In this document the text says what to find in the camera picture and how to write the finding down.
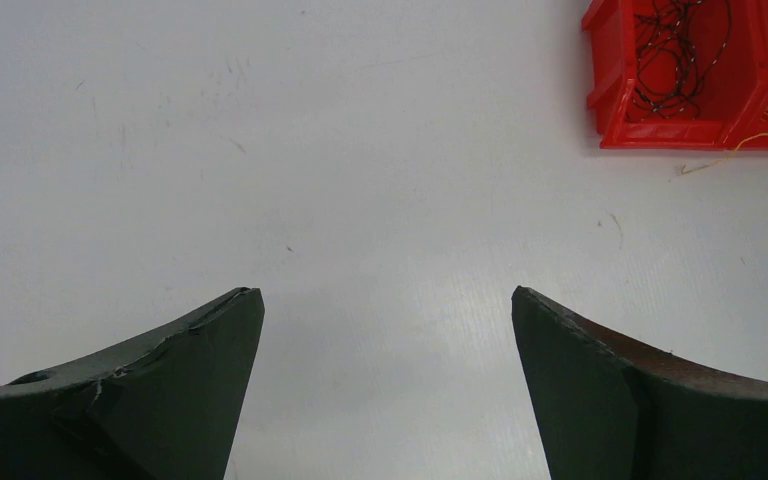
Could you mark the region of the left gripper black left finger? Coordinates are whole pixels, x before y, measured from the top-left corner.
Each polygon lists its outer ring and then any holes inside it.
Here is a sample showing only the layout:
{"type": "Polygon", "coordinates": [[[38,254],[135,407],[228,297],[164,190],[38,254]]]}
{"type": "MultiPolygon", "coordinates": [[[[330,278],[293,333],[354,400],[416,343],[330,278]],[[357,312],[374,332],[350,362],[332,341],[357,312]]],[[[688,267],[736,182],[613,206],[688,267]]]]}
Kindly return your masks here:
{"type": "Polygon", "coordinates": [[[221,479],[264,321],[235,288],[120,343],[0,385],[0,479],[221,479]]]}

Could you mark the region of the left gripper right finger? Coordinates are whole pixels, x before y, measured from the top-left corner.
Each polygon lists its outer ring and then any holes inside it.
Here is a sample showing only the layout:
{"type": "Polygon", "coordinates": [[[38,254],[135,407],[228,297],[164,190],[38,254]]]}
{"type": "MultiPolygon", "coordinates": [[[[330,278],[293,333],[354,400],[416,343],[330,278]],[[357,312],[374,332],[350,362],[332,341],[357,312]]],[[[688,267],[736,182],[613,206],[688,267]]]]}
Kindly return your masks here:
{"type": "Polygon", "coordinates": [[[768,479],[768,382],[518,287],[512,325],[554,479],[768,479]]]}

